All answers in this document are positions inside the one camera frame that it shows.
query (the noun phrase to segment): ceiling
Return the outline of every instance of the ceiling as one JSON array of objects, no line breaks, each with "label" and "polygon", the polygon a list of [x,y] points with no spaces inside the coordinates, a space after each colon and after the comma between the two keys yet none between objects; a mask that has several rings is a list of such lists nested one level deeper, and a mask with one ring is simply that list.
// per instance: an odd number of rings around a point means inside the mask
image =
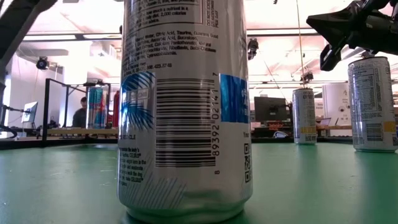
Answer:
[{"label": "ceiling", "polygon": [[[42,13],[34,23],[29,34],[76,34],[76,33],[118,33],[119,26],[123,23],[124,4],[114,0],[63,0],[58,1],[50,10]],[[312,14],[322,14],[338,11],[345,8],[351,1],[346,0],[245,0],[246,25],[248,29],[296,29],[309,28],[305,23],[307,17]],[[382,10],[390,14],[391,7]],[[260,37],[259,52],[250,60],[249,82],[251,83],[251,98],[261,94],[273,97],[290,99],[294,88],[299,84],[260,85],[257,82],[264,81],[299,81],[304,72],[313,72],[315,80],[347,80],[346,65],[348,62],[358,59],[355,55],[339,63],[332,72],[321,72],[319,69],[319,56],[325,44],[322,36],[298,36],[290,37]],[[65,49],[76,51],[79,42],[41,42],[23,43],[21,49],[24,53],[39,49]],[[113,46],[118,51],[118,56],[98,57],[91,53],[89,60],[95,67],[92,74],[97,73],[104,77],[113,77],[118,80],[120,74],[121,41],[101,43],[105,47]],[[352,50],[343,49],[343,58]],[[389,56],[393,77],[398,77],[398,59]],[[49,59],[63,64],[68,61],[67,56],[51,56]]]}]

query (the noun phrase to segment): table surface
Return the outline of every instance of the table surface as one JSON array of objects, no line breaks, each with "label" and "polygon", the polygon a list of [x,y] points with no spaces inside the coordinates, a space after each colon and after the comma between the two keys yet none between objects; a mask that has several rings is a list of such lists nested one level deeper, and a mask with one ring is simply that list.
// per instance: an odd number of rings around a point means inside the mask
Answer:
[{"label": "table surface", "polygon": [[[0,151],[0,223],[137,224],[116,196],[116,145]],[[398,155],[253,144],[238,223],[398,223]]]}]

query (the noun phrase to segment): white wall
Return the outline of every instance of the white wall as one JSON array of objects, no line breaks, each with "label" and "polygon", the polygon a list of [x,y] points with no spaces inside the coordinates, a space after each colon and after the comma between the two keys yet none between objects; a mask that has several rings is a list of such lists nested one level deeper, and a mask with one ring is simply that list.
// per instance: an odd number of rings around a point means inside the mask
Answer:
[{"label": "white wall", "polygon": [[[17,55],[13,56],[11,64],[11,94],[9,106],[23,109],[26,103],[38,101],[39,104],[36,111],[35,124],[36,126],[40,126],[43,124],[45,79],[54,79],[55,72],[51,70],[38,70],[35,63],[20,58]],[[57,80],[62,81],[62,77],[62,74],[58,74]],[[54,119],[58,122],[60,114],[60,93],[62,90],[63,87],[60,85],[51,83],[49,120],[47,122],[49,122],[50,119]],[[21,115],[22,114],[20,112],[9,112],[6,124],[8,126],[22,127]]]}]

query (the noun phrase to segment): aluminum can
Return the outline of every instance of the aluminum can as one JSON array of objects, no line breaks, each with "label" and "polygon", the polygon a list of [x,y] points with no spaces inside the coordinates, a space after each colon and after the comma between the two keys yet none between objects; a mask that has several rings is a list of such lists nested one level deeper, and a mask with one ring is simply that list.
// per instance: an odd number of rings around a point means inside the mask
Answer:
[{"label": "aluminum can", "polygon": [[394,152],[398,142],[388,59],[355,61],[348,65],[348,77],[354,148]]},{"label": "aluminum can", "polygon": [[125,1],[118,197],[147,223],[216,223],[252,195],[243,0]]},{"label": "aluminum can", "polygon": [[309,88],[293,91],[294,143],[317,143],[317,124],[315,121],[315,100]]},{"label": "aluminum can", "polygon": [[87,129],[103,129],[106,126],[106,94],[103,87],[87,89]]}]

